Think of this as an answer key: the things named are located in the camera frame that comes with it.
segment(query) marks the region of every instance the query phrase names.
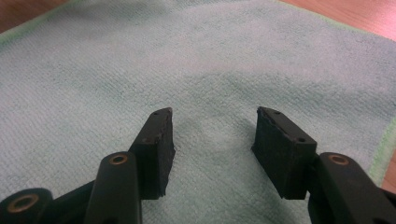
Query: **black 3d printed part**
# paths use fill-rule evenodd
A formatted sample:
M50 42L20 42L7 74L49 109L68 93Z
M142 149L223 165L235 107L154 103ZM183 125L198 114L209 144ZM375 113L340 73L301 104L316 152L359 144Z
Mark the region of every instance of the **black 3d printed part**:
M324 152L319 155L315 168L332 208L334 223L396 223L392 203L354 160Z
M102 159L84 218L84 224L93 223L142 223L133 153L117 152Z
M252 150L281 198L304 199L304 170L317 156L317 142L282 113L259 107Z
M0 202L0 223L41 224L46 208L52 202L47 189L25 189Z
M165 195L175 157L172 108L153 112L131 145L136 155L140 197L158 199Z

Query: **screw hole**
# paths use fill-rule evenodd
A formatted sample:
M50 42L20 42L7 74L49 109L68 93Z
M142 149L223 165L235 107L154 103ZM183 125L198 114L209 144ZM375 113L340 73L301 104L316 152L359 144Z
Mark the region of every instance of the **screw hole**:
M378 218L378 217L375 217L373 219L373 222L374 222L374 224L390 224L390 222L388 222L382 218Z
M33 205L37 203L38 201L38 195L36 194L27 194L27 195L22 195L21 197L15 199L8 205L8 212L9 213L19 213L23 212Z
M345 158L343 156L330 155L329 159L338 165L348 165L349 164L349 160L347 160L347 158Z
M125 155L115 155L110 159L110 163L113 165L119 165L125 163L128 160L128 157Z

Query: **black plastic part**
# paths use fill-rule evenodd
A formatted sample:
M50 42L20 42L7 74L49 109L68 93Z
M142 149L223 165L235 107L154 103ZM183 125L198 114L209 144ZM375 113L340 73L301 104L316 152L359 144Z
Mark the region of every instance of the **black plastic part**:
M95 179L84 223L141 222L141 202L134 154L118 152L104 157Z
M388 200L393 204L393 207L396 208L396 194L389 192L385 189L379 189L382 190L382 192L385 194L385 197L388 198Z
M155 200L165 195L176 153L172 108L153 112L129 151L136 155L141 198Z
M335 223L396 223L396 209L355 161L326 152L320 154L316 169Z
M309 197L308 213L312 224L334 224L332 209L327 201L316 201Z
M0 202L0 223L41 223L52 195L47 189L25 189Z
M304 170L316 157L317 142L282 113L265 107L257 110L252 150L280 197L304 199Z
M93 181L53 200L48 206L42 223L81 224L91 197Z

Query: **light blue towel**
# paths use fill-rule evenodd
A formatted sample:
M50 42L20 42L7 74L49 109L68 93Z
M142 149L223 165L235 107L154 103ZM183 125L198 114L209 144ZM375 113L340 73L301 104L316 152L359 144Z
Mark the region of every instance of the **light blue towel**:
M146 224L310 223L250 150L259 105L381 183L391 40L271 0L86 0L39 20L0 35L0 200L93 180L167 106L177 154L166 196L143 202Z

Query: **wooden surface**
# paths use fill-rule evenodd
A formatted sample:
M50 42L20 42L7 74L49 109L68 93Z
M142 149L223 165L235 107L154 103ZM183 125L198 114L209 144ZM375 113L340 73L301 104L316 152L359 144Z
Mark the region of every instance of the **wooden surface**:
M51 10L67 0L0 0L0 33ZM336 21L396 41L396 0L283 0ZM396 193L396 154L383 188Z
M0 33L65 2L67 0L0 0Z
M282 0L396 41L395 0Z

